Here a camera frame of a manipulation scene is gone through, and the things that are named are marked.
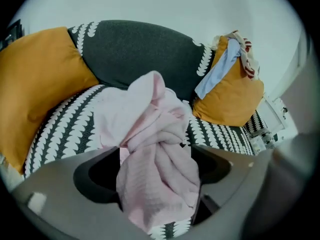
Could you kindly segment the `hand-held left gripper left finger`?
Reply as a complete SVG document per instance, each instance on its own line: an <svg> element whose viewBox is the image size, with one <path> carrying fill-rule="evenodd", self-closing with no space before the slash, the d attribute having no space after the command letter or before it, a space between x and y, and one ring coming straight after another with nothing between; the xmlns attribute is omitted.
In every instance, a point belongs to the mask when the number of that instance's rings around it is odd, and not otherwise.
<svg viewBox="0 0 320 240"><path fill-rule="evenodd" d="M120 150L99 149L49 162L12 192L32 223L54 240L139 240L116 191Z"/></svg>

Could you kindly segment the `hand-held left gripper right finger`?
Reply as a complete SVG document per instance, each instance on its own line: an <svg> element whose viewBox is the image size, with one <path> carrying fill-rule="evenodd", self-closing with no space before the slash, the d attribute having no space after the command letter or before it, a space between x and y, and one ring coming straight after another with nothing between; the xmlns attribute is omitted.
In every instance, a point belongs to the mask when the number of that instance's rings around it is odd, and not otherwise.
<svg viewBox="0 0 320 240"><path fill-rule="evenodd" d="M265 179L270 154L251 156L193 145L200 189L193 240L240 240L247 215Z"/></svg>

